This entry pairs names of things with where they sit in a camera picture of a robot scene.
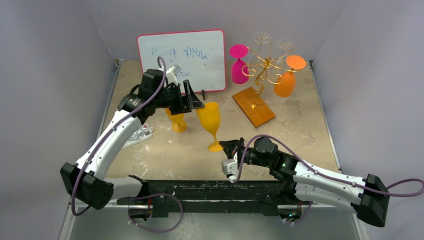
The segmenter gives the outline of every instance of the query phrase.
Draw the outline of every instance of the metal edge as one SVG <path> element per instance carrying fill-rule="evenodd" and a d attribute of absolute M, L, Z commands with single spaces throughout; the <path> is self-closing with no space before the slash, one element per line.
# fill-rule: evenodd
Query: metal edge
<path fill-rule="evenodd" d="M 74 228 L 75 216 L 72 214 L 71 208 L 68 207 L 66 216 L 63 222 L 62 230 L 60 231 L 59 240 L 69 240 L 71 238 L 72 229 Z"/>
<path fill-rule="evenodd" d="M 313 84 L 315 85 L 315 91 L 316 91 L 316 94 L 318 95 L 319 105 L 321 106 L 321 111 L 322 111 L 322 115 L 324 117 L 325 126 L 327 127 L 328 137 L 330 138 L 330 143 L 331 143 L 332 152 L 334 154 L 335 163 L 337 164 L 338 170 L 341 171 L 342 168 L 340 167 L 339 158 L 337 157 L 336 148 L 334 147 L 333 137 L 332 137 L 331 132 L 330 132 L 329 123 L 327 122 L 326 113 L 324 112 L 324 107 L 323 107 L 323 103 L 321 101 L 320 92 L 318 91 L 318 88 L 317 88 L 317 82 L 315 81 L 314 71 L 312 70 L 312 65 L 311 65 L 310 61 L 308 61 L 308 65 L 309 65 L 310 74 L 312 75 Z"/>
<path fill-rule="evenodd" d="M 356 230 L 359 235 L 359 240 L 370 240 L 364 223 L 362 221 L 359 221 L 355 214 L 353 214 L 353 220 L 355 222 Z"/>
<path fill-rule="evenodd" d="M 278 209 L 293 209 L 293 208 L 297 208 L 297 205 L 278 205 L 277 208 Z M 319 209 L 319 208 L 336 208 L 335 206 L 332 205 L 328 205 L 328 204 L 321 204 L 321 203 L 317 203 L 317 202 L 313 202 L 313 204 L 310 206 L 311 209 Z"/>
<path fill-rule="evenodd" d="M 116 86 L 117 81 L 118 81 L 118 75 L 120 73 L 121 65 L 122 65 L 123 61 L 125 61 L 125 60 L 124 59 L 118 59 L 116 61 L 115 75 L 113 76 L 112 87 L 110 88 L 110 92 L 109 92 L 109 95 L 108 95 L 108 98 L 107 98 L 107 104 L 106 104 L 104 112 L 103 112 L 103 117 L 101 118 L 100 127 L 98 128 L 97 138 L 100 137 L 100 135 L 102 134 L 102 130 L 103 130 L 103 127 L 104 127 L 104 124 L 105 124 L 106 116 L 108 114 L 108 110 L 109 110 L 109 107 L 111 105 L 112 95 L 114 94 L 115 86 Z"/>
<path fill-rule="evenodd" d="M 75 202 L 75 207 L 76 208 L 86 208 L 87 204 L 85 204 L 82 201 L 77 201 Z M 107 208 L 124 208 L 124 209 L 148 209 L 147 205 L 118 205 L 117 204 L 117 199 L 111 199 L 102 209 L 107 209 Z"/>

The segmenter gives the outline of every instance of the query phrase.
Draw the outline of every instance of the cable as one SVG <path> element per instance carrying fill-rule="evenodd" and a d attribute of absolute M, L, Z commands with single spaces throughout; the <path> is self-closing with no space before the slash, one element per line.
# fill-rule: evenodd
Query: cable
<path fill-rule="evenodd" d="M 151 216 L 152 216 L 152 201 L 153 201 L 153 199 L 152 199 L 152 198 L 149 198 L 149 199 L 148 199 L 147 210 L 148 210 L 148 213 L 149 213 L 149 217 L 151 217 Z"/>
<path fill-rule="evenodd" d="M 134 92 L 140 87 L 141 84 L 137 84 L 131 88 L 129 91 L 130 94 L 134 94 Z"/>
<path fill-rule="evenodd" d="M 311 206 L 312 206 L 312 201 L 309 202 L 309 206 L 307 207 L 306 212 L 299 218 L 299 220 L 292 221 L 291 224 L 298 224 L 302 222 L 308 216 L 309 210 L 311 210 Z"/>
<path fill-rule="evenodd" d="M 305 165 L 309 170 L 311 170 L 312 172 L 315 172 L 315 169 L 313 167 L 311 167 L 309 164 L 307 164 L 300 156 L 298 156 L 293 150 L 291 150 L 287 145 L 285 145 L 283 142 L 281 142 L 280 140 L 278 140 L 277 138 L 270 136 L 270 135 L 266 135 L 266 134 L 260 134 L 260 135 L 256 135 L 254 137 L 252 137 L 252 139 L 249 140 L 249 142 L 247 143 L 246 147 L 244 148 L 243 154 L 241 155 L 241 160 L 240 160 L 240 168 L 238 170 L 238 176 L 237 179 L 235 180 L 235 182 L 238 182 L 240 180 L 240 177 L 242 176 L 242 169 L 243 169 L 243 163 L 245 161 L 245 156 L 246 153 L 248 151 L 249 145 L 252 144 L 252 142 L 257 139 L 257 138 L 261 138 L 261 137 L 267 137 L 270 138 L 274 141 L 276 141 L 277 143 L 281 144 L 283 147 L 285 147 L 299 162 L 301 162 L 303 165 Z M 395 182 L 391 185 L 389 185 L 387 187 L 387 189 L 391 189 L 399 184 L 403 184 L 403 183 L 407 183 L 407 182 L 419 182 L 421 183 L 422 187 L 421 190 L 413 192 L 413 193 L 391 193 L 391 192 L 385 192 L 385 191 L 379 191 L 379 190 L 375 190 L 372 189 L 370 187 L 367 186 L 362 186 L 359 184 L 354 184 L 351 181 L 346 181 L 346 180 L 342 180 L 342 179 L 338 179 L 335 177 L 331 177 L 331 176 L 327 176 L 319 171 L 317 171 L 317 174 L 323 178 L 329 179 L 329 180 L 333 180 L 339 183 L 343 183 L 343 184 L 348 184 L 354 187 L 358 187 L 376 194 L 381 194 L 381 195 L 385 195 L 385 196 L 392 196 L 392 197 L 401 197 L 401 198 L 406 198 L 406 197 L 415 197 L 418 195 L 421 195 L 424 193 L 424 180 L 422 179 L 418 179 L 418 178 L 408 178 L 408 179 L 404 179 L 404 180 L 400 180 L 398 182 Z"/>
<path fill-rule="evenodd" d="M 75 209 L 75 198 L 77 197 L 77 188 L 78 188 L 78 185 L 80 184 L 80 180 L 81 180 L 81 177 L 83 176 L 83 173 L 86 171 L 87 167 L 89 166 L 90 160 L 94 157 L 94 155 L 97 153 L 97 151 L 102 146 L 102 144 L 106 141 L 106 139 L 119 127 L 119 125 L 121 125 L 125 120 L 127 120 L 132 115 L 138 113 L 142 108 L 144 108 L 144 106 L 146 106 L 148 103 L 150 103 L 156 97 L 156 95 L 158 95 L 159 91 L 161 91 L 162 87 L 164 86 L 165 79 L 167 77 L 167 74 L 166 74 L 167 65 L 165 63 L 165 60 L 161 56 L 157 57 L 157 64 L 159 65 L 160 68 L 162 68 L 162 66 L 163 66 L 164 71 L 163 71 L 163 75 L 162 75 L 162 80 L 161 80 L 159 86 L 157 87 L 156 91 L 145 102 L 143 102 L 139 107 L 137 107 L 132 112 L 130 112 L 126 116 L 124 116 L 121 120 L 116 122 L 116 124 L 113 126 L 113 128 L 109 129 L 109 131 L 106 132 L 106 134 L 100 139 L 100 141 L 98 141 L 98 144 L 93 148 L 93 150 L 91 151 L 87 160 L 85 161 L 84 165 L 82 166 L 81 170 L 79 171 L 79 174 L 76 177 L 75 184 L 73 185 L 72 195 L 71 195 L 71 198 L 70 198 L 70 208 L 71 208 L 72 214 L 74 216 L 76 216 L 76 217 L 80 216 L 81 214 L 85 213 L 90 208 L 90 206 L 87 206 L 81 212 L 77 212 L 76 209 Z"/>
<path fill-rule="evenodd" d="M 136 227 L 139 227 L 141 229 L 144 229 L 144 230 L 147 230 L 149 232 L 156 233 L 156 234 L 164 234 L 164 233 L 168 233 L 168 232 L 171 232 L 172 230 L 176 229 L 178 227 L 178 225 L 180 225 L 181 221 L 183 220 L 183 216 L 184 216 L 183 205 L 181 205 L 181 202 L 178 201 L 178 199 L 176 197 L 174 197 L 171 194 L 167 194 L 167 193 L 157 193 L 157 194 L 153 194 L 153 195 L 149 195 L 149 196 L 143 196 L 143 197 L 132 197 L 131 199 L 132 200 L 143 200 L 143 199 L 154 198 L 154 197 L 158 197 L 158 196 L 167 196 L 167 197 L 170 197 L 170 198 L 174 199 L 175 202 L 179 206 L 179 210 L 181 212 L 181 215 L 179 216 L 178 222 L 173 227 L 171 227 L 169 229 L 166 229 L 166 230 L 156 230 L 156 229 L 152 229 L 152 228 L 148 228 L 146 226 L 140 225 L 140 224 L 136 223 L 131 218 L 130 209 L 128 209 L 128 218 L 129 218 L 129 222 L 128 223 L 132 223 Z"/>

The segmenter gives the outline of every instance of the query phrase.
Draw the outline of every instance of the red whiteboard frame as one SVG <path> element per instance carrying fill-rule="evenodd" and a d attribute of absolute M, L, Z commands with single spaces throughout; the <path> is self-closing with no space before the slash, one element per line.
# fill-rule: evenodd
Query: red whiteboard frame
<path fill-rule="evenodd" d="M 222 29 L 216 28 L 216 29 L 201 29 L 201 30 L 193 30 L 193 31 L 172 31 L 172 32 L 160 32 L 160 33 L 144 33 L 144 34 L 140 34 L 137 36 L 136 41 L 137 41 L 137 49 L 140 49 L 139 46 L 139 37 L 141 36 L 151 36 L 151 35 L 165 35 L 165 34 L 183 34 L 183 33 L 198 33 L 198 32 L 208 32 L 208 31 L 221 31 L 222 32 L 222 37 L 223 37 L 223 46 L 224 46 L 224 73 L 225 73 L 225 85 L 223 89 L 220 90 L 205 90 L 205 93 L 213 93 L 213 92 L 222 92 L 225 89 L 227 89 L 227 54 L 226 54 L 226 42 L 225 42 L 225 33 Z M 143 61 L 142 61 L 142 56 L 140 54 L 140 51 L 138 51 L 138 56 L 140 58 L 140 66 L 141 66 L 141 72 L 144 73 L 143 70 Z M 201 91 L 195 91 L 195 94 L 200 94 L 202 93 Z"/>

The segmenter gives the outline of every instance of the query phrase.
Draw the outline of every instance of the yellow wine glass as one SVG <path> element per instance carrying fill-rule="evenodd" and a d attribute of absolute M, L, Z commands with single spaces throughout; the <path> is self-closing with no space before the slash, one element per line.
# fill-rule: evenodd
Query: yellow wine glass
<path fill-rule="evenodd" d="M 207 102 L 204 108 L 196 109 L 197 117 L 200 120 L 202 127 L 210 134 L 212 134 L 215 142 L 211 143 L 207 149 L 211 152 L 219 152 L 223 147 L 217 140 L 217 131 L 221 123 L 220 108 L 216 102 Z"/>
<path fill-rule="evenodd" d="M 187 129 L 187 123 L 184 121 L 184 114 L 171 115 L 169 108 L 165 108 L 168 119 L 172 122 L 172 130 L 176 133 L 182 133 Z"/>

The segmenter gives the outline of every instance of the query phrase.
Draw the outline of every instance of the pink wine glass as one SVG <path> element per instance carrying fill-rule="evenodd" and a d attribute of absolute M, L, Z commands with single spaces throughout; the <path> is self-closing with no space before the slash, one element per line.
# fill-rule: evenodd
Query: pink wine glass
<path fill-rule="evenodd" d="M 244 67 L 246 63 L 241 60 L 246 57 L 248 52 L 248 47 L 243 44 L 236 44 L 229 49 L 229 54 L 237 59 L 231 68 L 231 79 L 236 84 L 244 84 L 249 80 L 249 76 L 246 76 L 249 74 L 248 67 Z"/>

